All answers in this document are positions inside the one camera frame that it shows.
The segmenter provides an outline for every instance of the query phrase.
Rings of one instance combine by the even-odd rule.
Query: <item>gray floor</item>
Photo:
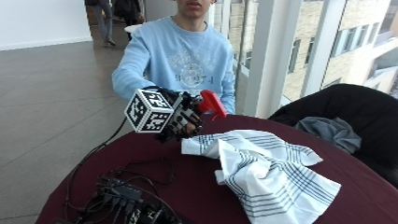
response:
[[[126,101],[110,73],[123,55],[93,42],[0,51],[0,224],[30,224],[86,152],[114,133]],[[123,125],[121,134],[130,131]]]

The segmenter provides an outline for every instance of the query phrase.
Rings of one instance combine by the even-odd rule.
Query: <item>dark red tablecloth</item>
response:
[[[203,116],[199,134],[225,133],[235,129],[274,133],[291,144],[310,147],[323,159],[310,168],[342,187],[331,206],[314,222],[316,224],[396,224],[398,190],[352,156],[330,143],[294,128],[266,119],[227,116],[226,119]],[[219,162],[198,156],[179,154],[179,142],[161,144],[151,133],[129,133],[98,151],[79,168],[70,188],[70,201],[83,206],[94,191],[97,177],[131,161],[150,161],[165,157],[174,166],[175,179],[158,185],[161,198],[194,223],[248,223],[235,194],[215,181]],[[153,166],[151,174],[161,178],[163,169]],[[66,180],[50,193],[36,221],[51,223],[65,217]]]

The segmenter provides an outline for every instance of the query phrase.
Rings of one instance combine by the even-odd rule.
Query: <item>red handle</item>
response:
[[[203,90],[199,92],[202,101],[198,103],[198,110],[201,113],[211,110],[215,116],[226,118],[226,111],[218,96],[213,91]]]

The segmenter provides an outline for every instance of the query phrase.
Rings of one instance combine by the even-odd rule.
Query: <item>white towel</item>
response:
[[[322,161],[310,148],[252,130],[181,143],[182,154],[219,159],[217,182],[235,193],[251,223],[312,223],[330,206],[340,185],[304,167]]]

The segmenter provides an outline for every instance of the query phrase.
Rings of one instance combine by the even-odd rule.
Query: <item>light blue sweatshirt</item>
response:
[[[230,42],[210,25],[202,32],[189,32],[171,17],[145,22],[131,34],[111,74],[113,90],[125,100],[147,86],[187,91],[193,96],[209,90],[234,114],[233,59]]]

